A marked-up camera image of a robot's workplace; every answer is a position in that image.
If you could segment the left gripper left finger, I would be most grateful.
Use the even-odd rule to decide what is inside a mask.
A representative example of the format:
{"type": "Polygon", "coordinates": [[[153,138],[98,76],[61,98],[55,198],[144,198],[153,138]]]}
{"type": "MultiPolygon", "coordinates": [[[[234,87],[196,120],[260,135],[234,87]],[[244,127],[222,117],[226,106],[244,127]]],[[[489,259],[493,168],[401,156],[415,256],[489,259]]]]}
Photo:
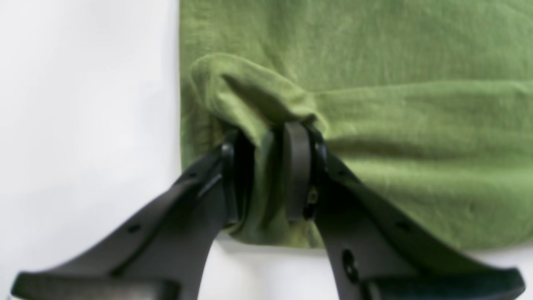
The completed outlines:
{"type": "Polygon", "coordinates": [[[74,259],[21,272],[13,300],[196,300],[212,243],[239,220],[227,140],[112,234],[74,259]]]}

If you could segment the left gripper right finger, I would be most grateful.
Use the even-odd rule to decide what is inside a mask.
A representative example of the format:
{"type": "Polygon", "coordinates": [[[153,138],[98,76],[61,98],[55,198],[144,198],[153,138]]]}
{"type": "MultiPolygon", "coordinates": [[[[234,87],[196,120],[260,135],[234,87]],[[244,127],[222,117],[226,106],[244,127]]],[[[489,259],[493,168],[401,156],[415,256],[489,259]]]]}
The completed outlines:
{"type": "Polygon", "coordinates": [[[283,129],[286,217],[319,231],[341,300],[516,300],[520,271],[439,241],[378,195],[299,122],[283,129]]]}

